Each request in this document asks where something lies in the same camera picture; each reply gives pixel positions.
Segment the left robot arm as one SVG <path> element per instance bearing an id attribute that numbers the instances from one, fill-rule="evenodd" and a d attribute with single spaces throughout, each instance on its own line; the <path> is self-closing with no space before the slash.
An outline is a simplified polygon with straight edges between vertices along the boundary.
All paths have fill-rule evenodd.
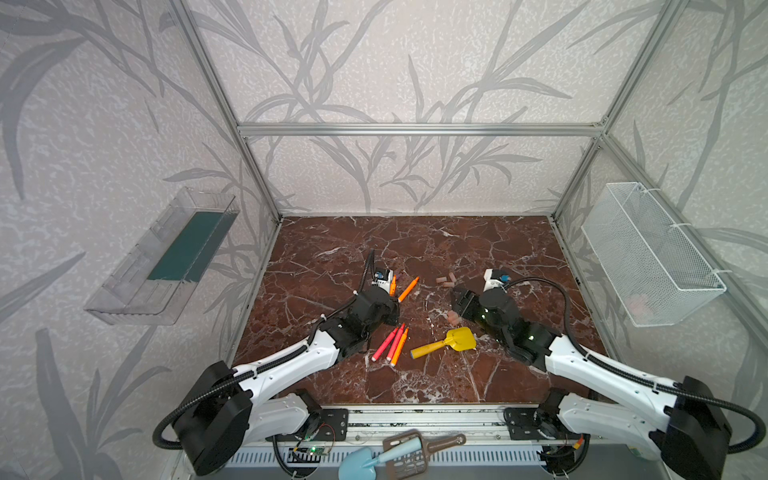
<path id="1" fill-rule="evenodd" d="M 178 407 L 154 428 L 153 444 L 181 450 L 198 476 L 223 467 L 252 439 L 299 431 L 311 416 L 307 400 L 287 388 L 361 352 L 383 324 L 394 326 L 400 299 L 371 285 L 321 316 L 308 336 L 255 362 L 208 366 Z"/>

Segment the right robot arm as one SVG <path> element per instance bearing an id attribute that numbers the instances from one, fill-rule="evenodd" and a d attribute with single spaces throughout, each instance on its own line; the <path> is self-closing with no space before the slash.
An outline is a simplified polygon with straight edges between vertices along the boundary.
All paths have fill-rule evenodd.
<path id="1" fill-rule="evenodd" d="M 452 291 L 452 309 L 493 336 L 518 362 L 579 383 L 605 402 L 560 394 L 548 408 L 551 422 L 577 434 L 619 440 L 684 479 L 719 479 L 728 456 L 759 446 L 764 420 L 717 399 L 703 382 L 681 382 L 632 369 L 581 346 L 571 331 L 558 333 L 528 321 L 507 293 L 491 283 L 482 293 Z"/>

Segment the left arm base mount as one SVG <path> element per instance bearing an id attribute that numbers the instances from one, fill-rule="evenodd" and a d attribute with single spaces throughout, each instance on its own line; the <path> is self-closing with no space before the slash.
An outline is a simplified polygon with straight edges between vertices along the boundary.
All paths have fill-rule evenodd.
<path id="1" fill-rule="evenodd" d="M 321 409 L 312 412 L 305 423 L 287 438 L 296 441 L 342 441 L 349 424 L 348 409 Z"/>

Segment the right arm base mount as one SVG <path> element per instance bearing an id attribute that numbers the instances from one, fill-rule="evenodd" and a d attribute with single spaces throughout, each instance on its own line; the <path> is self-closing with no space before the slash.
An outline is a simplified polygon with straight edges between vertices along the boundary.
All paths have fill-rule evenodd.
<path id="1" fill-rule="evenodd" d="M 558 426 L 538 416 L 536 407 L 506 407 L 503 421 L 511 440 L 559 441 L 566 438 Z"/>

